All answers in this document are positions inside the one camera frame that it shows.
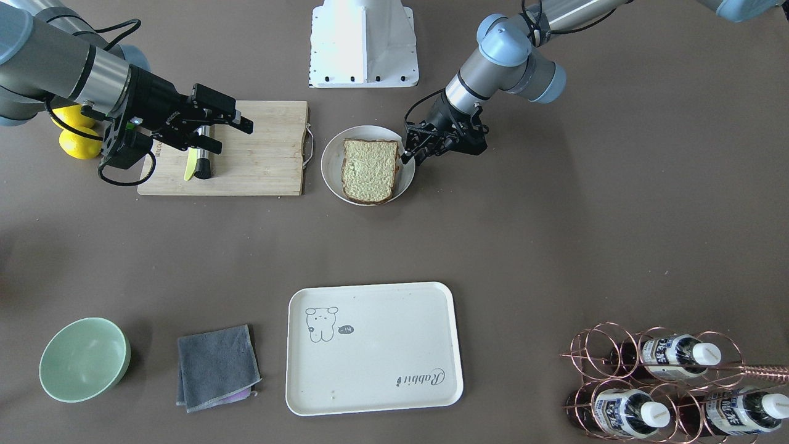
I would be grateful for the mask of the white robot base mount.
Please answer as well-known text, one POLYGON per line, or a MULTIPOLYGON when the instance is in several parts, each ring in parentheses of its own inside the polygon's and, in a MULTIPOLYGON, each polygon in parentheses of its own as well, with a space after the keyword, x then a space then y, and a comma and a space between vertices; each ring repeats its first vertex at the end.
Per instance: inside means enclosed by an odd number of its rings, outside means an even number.
POLYGON ((405 88, 420 73, 414 12, 400 1, 325 1, 312 11, 312 88, 405 88))

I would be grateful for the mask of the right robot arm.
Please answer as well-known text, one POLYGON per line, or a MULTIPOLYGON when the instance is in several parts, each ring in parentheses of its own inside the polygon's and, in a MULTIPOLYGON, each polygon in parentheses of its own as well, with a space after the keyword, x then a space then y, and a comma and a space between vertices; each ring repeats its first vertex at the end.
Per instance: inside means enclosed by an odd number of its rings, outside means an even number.
POLYGON ((201 126, 253 132, 234 98, 202 84, 180 94, 169 81, 130 63, 129 55, 110 49, 59 1, 2 2, 2 124, 21 125, 47 103, 80 105, 89 117, 109 121, 102 154, 119 168, 147 155, 154 140, 220 154, 222 144, 198 134, 201 126))

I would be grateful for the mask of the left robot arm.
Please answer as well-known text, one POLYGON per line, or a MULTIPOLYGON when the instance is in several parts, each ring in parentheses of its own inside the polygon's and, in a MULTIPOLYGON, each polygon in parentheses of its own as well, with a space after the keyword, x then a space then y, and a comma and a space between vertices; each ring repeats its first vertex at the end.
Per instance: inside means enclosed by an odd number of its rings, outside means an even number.
POLYGON ((476 50, 445 88, 420 123, 406 120, 403 163, 422 164, 446 152, 480 155, 489 131, 482 124, 484 104, 497 92, 547 104, 563 92, 566 72, 544 58, 539 47, 560 35, 591 28, 622 6, 621 1, 521 2, 513 16, 491 14, 476 31, 476 50))

